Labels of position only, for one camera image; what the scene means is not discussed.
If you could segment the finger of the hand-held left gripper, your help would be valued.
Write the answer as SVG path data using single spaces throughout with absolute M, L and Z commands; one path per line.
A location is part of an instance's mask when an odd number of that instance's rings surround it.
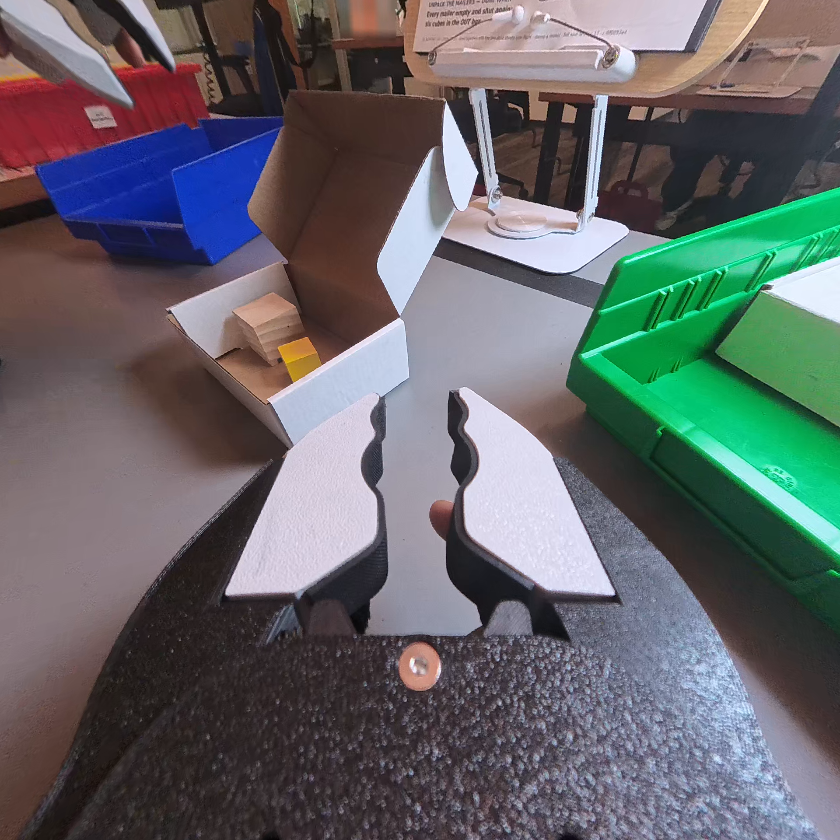
M 168 71 L 175 71 L 170 48 L 143 1 L 119 1 L 119 21 L 146 56 Z
M 2 51 L 57 85 L 75 81 L 113 104 L 134 102 L 110 64 L 43 1 L 2 1 Z

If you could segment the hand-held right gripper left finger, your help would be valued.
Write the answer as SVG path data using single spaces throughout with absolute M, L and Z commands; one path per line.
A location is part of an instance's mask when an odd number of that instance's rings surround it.
M 229 600 L 369 605 L 387 572 L 385 403 L 377 394 L 312 429 L 287 452 L 226 585 Z

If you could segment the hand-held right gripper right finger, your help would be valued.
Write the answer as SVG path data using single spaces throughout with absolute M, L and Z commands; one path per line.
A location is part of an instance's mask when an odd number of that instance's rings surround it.
M 532 617 L 564 602 L 613 602 L 616 589 L 550 451 L 467 387 L 448 398 L 458 482 L 446 538 L 456 589 L 490 617 L 520 602 Z

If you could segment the yellow cube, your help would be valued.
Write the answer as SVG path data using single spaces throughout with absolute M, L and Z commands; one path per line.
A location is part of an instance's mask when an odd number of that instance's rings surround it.
M 277 347 L 277 351 L 293 383 L 299 382 L 322 365 L 319 352 L 309 337 L 283 343 Z

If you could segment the wooden cube with black mark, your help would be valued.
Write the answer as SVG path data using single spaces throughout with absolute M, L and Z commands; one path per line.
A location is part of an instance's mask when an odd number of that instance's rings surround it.
M 281 345 L 306 335 L 296 306 L 275 292 L 235 308 L 233 314 L 250 348 L 272 366 L 279 363 Z

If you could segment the white cardboard box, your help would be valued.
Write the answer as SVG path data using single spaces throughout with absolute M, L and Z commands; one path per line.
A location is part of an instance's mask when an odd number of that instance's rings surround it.
M 839 258 L 764 287 L 717 354 L 838 426 Z
M 403 310 L 477 169 L 443 98 L 294 91 L 248 203 L 280 261 L 167 317 L 203 366 L 287 447 L 410 375 Z M 248 347 L 235 309 L 294 305 L 322 364 L 298 382 Z

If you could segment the red plastic bin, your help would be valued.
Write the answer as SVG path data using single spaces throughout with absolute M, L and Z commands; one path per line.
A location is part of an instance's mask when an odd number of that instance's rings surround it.
M 132 109 L 113 105 L 73 81 L 57 86 L 35 77 L 3 80 L 2 167 L 57 161 L 180 123 L 195 128 L 207 117 L 198 64 L 177 65 L 174 73 L 155 64 L 116 67 L 115 72 L 133 99 Z

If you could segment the blue plastic bin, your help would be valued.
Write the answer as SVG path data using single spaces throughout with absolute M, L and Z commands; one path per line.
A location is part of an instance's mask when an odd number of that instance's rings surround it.
M 247 205 L 282 125 L 201 119 L 35 171 L 74 237 L 113 256 L 212 266 L 259 234 Z

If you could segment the green plastic bin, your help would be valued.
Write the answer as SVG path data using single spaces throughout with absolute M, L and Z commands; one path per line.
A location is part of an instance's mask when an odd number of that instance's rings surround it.
M 839 629 L 838 429 L 717 354 L 762 288 L 838 257 L 838 189 L 619 259 L 566 381 L 594 419 Z

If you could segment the white document stand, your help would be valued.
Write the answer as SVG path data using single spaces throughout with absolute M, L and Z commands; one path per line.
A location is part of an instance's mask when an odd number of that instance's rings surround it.
M 678 92 L 704 77 L 746 38 L 766 2 L 721 2 L 696 52 L 641 52 L 611 44 L 557 49 L 413 50 L 419 5 L 406 4 L 407 64 L 416 79 L 464 88 L 476 125 L 486 197 L 457 211 L 444 236 L 462 245 L 551 275 L 569 274 L 624 239 L 625 225 L 595 215 L 608 98 Z M 592 95 L 582 209 L 570 211 L 502 195 L 490 129 L 488 90 Z

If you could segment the red bag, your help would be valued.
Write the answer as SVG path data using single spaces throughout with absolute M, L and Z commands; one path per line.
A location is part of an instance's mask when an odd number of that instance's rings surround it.
M 653 234 L 662 203 L 638 182 L 620 180 L 599 193 L 595 215 L 610 219 L 640 233 Z

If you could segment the brown wooden table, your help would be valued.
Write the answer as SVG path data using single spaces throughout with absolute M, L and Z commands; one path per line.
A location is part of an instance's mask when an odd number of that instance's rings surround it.
M 806 162 L 817 160 L 838 135 L 839 60 L 823 84 L 786 98 L 719 96 L 700 93 L 698 86 L 661 97 L 642 94 L 611 95 L 606 119 L 606 138 L 641 144 L 674 145 L 691 151 L 712 151 L 757 165 L 727 211 L 731 217 L 754 214 L 782 204 Z M 563 126 L 563 107 L 577 108 L 573 132 L 577 137 L 570 179 L 562 206 L 577 209 L 582 203 L 583 168 L 589 148 L 592 95 L 579 92 L 542 92 L 548 103 L 533 199 L 547 204 L 553 181 L 555 158 Z M 636 122 L 628 117 L 631 107 L 687 109 L 693 112 L 741 114 L 740 131 L 713 131 L 696 136 L 684 123 Z

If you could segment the white paper sheet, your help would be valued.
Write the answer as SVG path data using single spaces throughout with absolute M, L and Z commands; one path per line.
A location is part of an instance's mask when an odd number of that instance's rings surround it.
M 599 46 L 696 52 L 720 1 L 421 2 L 413 50 Z

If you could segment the clear acrylic stand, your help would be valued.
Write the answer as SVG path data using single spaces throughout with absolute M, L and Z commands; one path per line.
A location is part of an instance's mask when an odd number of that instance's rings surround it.
M 714 91 L 733 95 L 770 95 L 783 87 L 800 62 L 810 39 L 807 37 L 757 38 L 745 42 L 728 60 Z

